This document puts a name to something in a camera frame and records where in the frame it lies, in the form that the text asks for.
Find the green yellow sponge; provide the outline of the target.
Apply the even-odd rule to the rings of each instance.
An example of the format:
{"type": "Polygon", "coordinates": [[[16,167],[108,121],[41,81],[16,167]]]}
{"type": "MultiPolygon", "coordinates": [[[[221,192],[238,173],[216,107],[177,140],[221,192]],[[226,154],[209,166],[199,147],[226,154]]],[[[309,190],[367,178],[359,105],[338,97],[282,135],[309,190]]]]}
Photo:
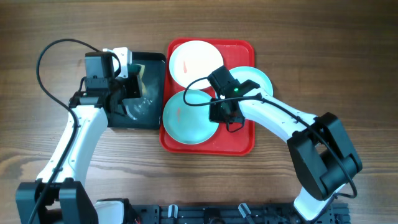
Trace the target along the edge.
{"type": "Polygon", "coordinates": [[[142,64],[130,64],[128,66],[129,76],[135,78],[138,83],[142,83],[145,67],[146,66],[142,64]]]}

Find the light blue plate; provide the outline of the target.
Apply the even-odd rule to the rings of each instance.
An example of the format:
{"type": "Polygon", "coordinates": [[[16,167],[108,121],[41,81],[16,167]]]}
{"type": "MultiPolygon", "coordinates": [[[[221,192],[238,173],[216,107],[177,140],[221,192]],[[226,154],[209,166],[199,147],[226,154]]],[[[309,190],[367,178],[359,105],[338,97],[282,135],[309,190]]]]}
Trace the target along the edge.
{"type": "Polygon", "coordinates": [[[211,96],[204,91],[188,90],[174,94],[165,105],[163,125],[169,136],[182,144],[200,144],[216,133],[219,124],[209,120],[211,96]]]}
{"type": "Polygon", "coordinates": [[[228,70],[217,68],[208,77],[212,89],[222,100],[259,100],[273,96],[269,77],[254,67],[241,66],[228,70]]]}

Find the light blue plate front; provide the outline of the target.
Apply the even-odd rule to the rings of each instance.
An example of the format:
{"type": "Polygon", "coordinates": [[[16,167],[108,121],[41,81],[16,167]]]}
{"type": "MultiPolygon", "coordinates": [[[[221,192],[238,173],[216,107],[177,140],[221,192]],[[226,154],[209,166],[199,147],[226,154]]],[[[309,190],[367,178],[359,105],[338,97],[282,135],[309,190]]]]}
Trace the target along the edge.
{"type": "Polygon", "coordinates": [[[174,94],[165,105],[163,125],[169,136],[182,144],[200,144],[216,133],[219,124],[209,120],[211,96],[204,91],[188,90],[174,94]]]}

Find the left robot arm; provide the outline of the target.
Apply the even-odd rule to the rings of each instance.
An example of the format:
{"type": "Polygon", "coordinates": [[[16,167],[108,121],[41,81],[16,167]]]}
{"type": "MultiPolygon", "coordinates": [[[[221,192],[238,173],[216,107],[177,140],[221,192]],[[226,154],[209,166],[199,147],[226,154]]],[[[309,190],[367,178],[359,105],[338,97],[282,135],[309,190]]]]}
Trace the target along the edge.
{"type": "Polygon", "coordinates": [[[92,203],[84,184],[97,142],[112,120],[132,119],[126,100],[139,98],[145,66],[125,48],[89,52],[86,77],[67,105],[68,123],[47,165],[16,192],[22,223],[133,223],[128,200],[92,203]]]}

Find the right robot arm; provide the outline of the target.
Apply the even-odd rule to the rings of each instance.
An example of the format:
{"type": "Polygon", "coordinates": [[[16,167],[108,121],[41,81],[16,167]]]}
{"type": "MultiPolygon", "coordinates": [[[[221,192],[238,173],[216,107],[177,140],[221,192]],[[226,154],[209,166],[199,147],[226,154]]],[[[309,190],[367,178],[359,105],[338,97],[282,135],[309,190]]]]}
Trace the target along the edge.
{"type": "Polygon", "coordinates": [[[222,66],[207,80],[216,93],[211,121],[231,124],[248,119],[287,143],[302,185],[293,207],[305,222],[323,215],[345,185],[353,189],[352,198],[357,196],[353,178],[363,165],[337,116],[316,116],[279,101],[268,76],[254,67],[222,66]]]}

